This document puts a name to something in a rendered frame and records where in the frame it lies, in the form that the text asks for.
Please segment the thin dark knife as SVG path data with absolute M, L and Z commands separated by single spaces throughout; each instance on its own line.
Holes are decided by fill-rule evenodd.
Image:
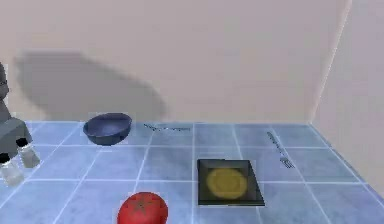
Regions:
M 156 127 L 150 124 L 143 124 L 144 127 L 151 129 L 152 131 L 162 131 L 162 130 L 171 130 L 171 131 L 190 131 L 191 128 L 186 127 Z

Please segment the black square plate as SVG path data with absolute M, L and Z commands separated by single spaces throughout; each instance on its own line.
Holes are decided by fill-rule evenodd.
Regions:
M 223 199 L 213 195 L 208 189 L 206 178 L 215 168 L 233 168 L 238 170 L 248 181 L 246 193 L 238 199 Z M 257 178 L 249 160 L 198 159 L 198 204 L 227 206 L 264 206 L 264 198 L 257 183 Z

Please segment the yellow round food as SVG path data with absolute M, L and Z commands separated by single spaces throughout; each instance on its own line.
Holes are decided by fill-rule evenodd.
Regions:
M 223 199 L 238 199 L 248 188 L 248 181 L 238 170 L 233 168 L 215 168 L 206 178 L 208 189 L 214 196 Z

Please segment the dark blue bowl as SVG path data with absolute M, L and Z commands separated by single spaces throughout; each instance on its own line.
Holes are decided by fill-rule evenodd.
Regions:
M 83 133 L 94 144 L 116 145 L 127 138 L 131 131 L 132 118 L 124 113 L 97 115 L 83 125 Z

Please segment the thin dark fork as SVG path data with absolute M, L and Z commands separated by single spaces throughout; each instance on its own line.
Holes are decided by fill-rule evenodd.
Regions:
M 283 151 L 282 147 L 280 146 L 280 143 L 277 140 L 277 138 L 271 132 L 268 132 L 267 135 L 269 136 L 270 140 L 272 141 L 272 143 L 275 145 L 276 149 L 279 152 L 279 160 L 280 160 L 280 162 L 286 168 L 294 168 L 293 163 L 289 160 L 287 155 L 284 153 L 284 151 Z

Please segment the red tomato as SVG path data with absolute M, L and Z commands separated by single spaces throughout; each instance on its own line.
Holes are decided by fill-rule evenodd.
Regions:
M 117 224 L 166 224 L 168 206 L 152 192 L 138 192 L 128 197 L 117 214 Z

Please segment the clear shaker with black cap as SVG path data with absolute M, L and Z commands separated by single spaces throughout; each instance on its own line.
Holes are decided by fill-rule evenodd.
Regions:
M 20 138 L 16 141 L 18 152 L 25 168 L 34 168 L 40 163 L 34 147 L 26 138 Z
M 24 181 L 24 175 L 19 166 L 7 153 L 0 153 L 0 174 L 8 186 L 17 186 Z

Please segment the grey coffee machine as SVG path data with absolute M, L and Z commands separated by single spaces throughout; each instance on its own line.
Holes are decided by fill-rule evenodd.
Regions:
M 26 123 L 9 112 L 5 98 L 9 93 L 6 72 L 0 62 L 0 154 L 7 153 L 11 158 L 18 154 L 18 148 L 32 142 Z

